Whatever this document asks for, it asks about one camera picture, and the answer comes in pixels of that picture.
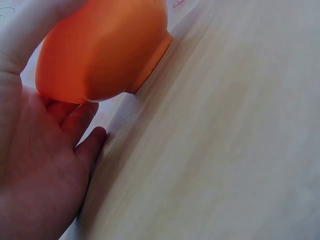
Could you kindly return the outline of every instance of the orange bowl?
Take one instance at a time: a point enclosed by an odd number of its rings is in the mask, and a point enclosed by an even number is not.
[[[134,94],[172,41],[167,25],[165,0],[88,0],[45,38],[37,91],[76,104]]]

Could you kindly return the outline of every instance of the hand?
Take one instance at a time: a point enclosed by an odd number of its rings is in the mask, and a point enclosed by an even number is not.
[[[40,97],[20,73],[46,34],[84,0],[34,0],[0,33],[0,239],[58,239],[76,217],[106,137],[98,110]]]

